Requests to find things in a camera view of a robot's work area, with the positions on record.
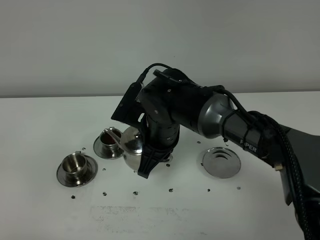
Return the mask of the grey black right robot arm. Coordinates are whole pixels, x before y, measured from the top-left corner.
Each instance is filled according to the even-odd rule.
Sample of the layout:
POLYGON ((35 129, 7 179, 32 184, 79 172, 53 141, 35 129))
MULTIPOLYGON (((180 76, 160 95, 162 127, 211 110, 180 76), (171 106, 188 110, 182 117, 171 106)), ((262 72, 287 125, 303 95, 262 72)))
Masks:
POLYGON ((285 202, 293 205, 307 240, 320 237, 320 138, 246 111, 221 85, 201 87, 178 69, 156 70, 138 94, 144 110, 138 174, 151 170, 175 147, 179 127, 223 137, 280 172, 285 202))

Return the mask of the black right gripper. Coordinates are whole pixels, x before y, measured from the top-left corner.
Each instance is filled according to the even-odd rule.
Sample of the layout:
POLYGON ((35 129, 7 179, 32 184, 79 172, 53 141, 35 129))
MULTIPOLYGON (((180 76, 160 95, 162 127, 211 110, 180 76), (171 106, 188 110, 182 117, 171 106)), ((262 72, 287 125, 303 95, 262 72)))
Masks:
POLYGON ((158 163, 167 160, 176 147, 180 136, 180 125, 160 123, 150 115, 142 118, 142 154, 137 174, 145 179, 158 163))

